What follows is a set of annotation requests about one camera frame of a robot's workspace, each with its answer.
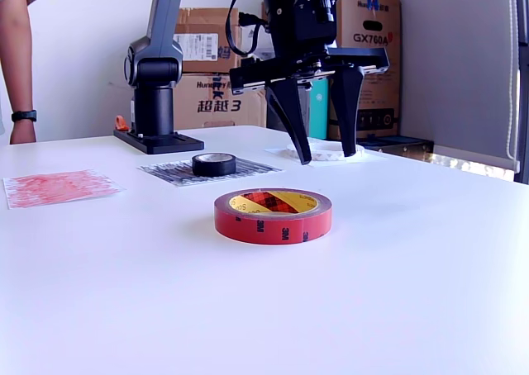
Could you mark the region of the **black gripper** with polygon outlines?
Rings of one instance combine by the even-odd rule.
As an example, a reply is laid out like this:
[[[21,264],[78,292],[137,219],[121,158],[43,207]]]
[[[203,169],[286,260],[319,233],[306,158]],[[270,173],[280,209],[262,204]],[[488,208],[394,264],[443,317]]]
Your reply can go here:
[[[282,121],[301,164],[312,160],[303,123],[298,83],[332,76],[330,94],[345,157],[356,153],[356,122],[364,74],[383,74],[383,48],[334,47],[339,0],[275,0],[268,28],[274,57],[243,63],[230,71],[231,90],[241,94],[266,87],[269,107]]]

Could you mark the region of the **person's left hand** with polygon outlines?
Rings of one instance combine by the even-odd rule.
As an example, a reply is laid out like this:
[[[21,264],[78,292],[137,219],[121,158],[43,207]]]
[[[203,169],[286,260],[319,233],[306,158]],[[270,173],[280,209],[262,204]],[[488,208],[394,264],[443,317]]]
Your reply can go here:
[[[34,122],[30,119],[23,119],[13,123],[10,137],[11,145],[27,144],[36,142]]]

